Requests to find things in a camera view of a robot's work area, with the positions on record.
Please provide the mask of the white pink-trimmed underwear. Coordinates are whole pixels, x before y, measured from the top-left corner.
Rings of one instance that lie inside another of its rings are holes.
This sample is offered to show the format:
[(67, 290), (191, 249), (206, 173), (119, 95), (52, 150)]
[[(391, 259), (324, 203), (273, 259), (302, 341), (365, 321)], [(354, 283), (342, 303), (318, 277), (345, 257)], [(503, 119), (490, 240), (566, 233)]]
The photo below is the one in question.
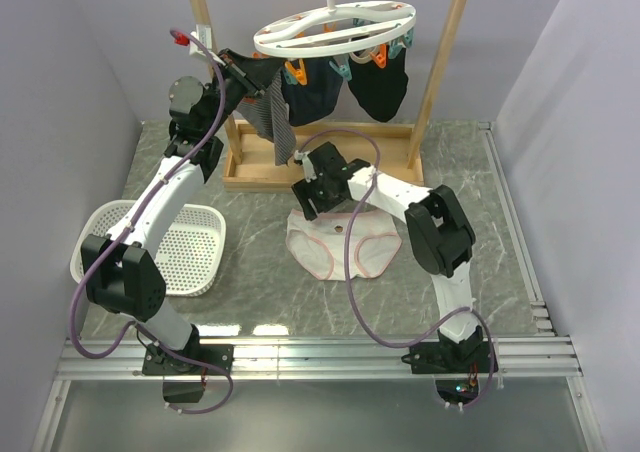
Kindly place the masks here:
[(286, 246), (293, 258), (321, 281), (373, 279), (389, 266), (402, 245), (390, 214), (375, 210), (357, 215), (322, 214), (307, 221), (298, 210), (287, 218)]

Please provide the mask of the white oval clip hanger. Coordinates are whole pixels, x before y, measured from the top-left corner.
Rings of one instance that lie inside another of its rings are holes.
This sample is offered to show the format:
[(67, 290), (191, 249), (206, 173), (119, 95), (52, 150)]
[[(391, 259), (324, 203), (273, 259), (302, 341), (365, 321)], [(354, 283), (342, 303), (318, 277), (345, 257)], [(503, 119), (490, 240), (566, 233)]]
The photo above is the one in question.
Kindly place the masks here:
[(326, 5), (266, 25), (253, 36), (257, 52), (305, 59), (348, 55), (404, 38), (416, 24), (414, 6), (397, 1)]

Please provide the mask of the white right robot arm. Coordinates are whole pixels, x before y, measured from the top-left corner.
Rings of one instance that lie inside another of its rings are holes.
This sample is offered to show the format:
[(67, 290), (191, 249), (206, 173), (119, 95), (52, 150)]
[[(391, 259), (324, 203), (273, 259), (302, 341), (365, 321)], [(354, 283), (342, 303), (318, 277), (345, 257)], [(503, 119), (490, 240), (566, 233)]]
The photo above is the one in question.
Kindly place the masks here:
[(453, 190), (405, 182), (363, 159), (347, 161), (331, 142), (295, 152), (294, 161), (304, 174), (292, 190), (305, 219), (315, 222), (350, 200), (358, 209), (371, 205), (406, 225), (414, 259), (436, 292), (440, 319), (429, 331), (438, 337), (432, 361), (437, 372), (493, 375), (495, 346), (471, 292), (476, 235)]

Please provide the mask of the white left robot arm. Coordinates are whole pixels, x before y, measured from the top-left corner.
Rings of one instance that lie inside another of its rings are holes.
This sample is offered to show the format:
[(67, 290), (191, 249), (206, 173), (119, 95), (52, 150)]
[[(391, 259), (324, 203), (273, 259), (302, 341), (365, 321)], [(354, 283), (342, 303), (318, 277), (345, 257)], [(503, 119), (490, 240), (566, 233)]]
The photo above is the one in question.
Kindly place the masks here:
[(283, 64), (224, 49), (213, 62), (210, 82), (177, 79), (169, 89), (170, 142), (156, 179), (113, 228), (81, 244), (80, 292), (90, 303), (128, 317), (150, 340), (147, 359), (172, 374), (203, 372), (210, 360), (197, 327), (169, 303), (155, 256), (179, 212), (218, 164), (223, 144), (217, 131), (244, 99), (265, 94)]

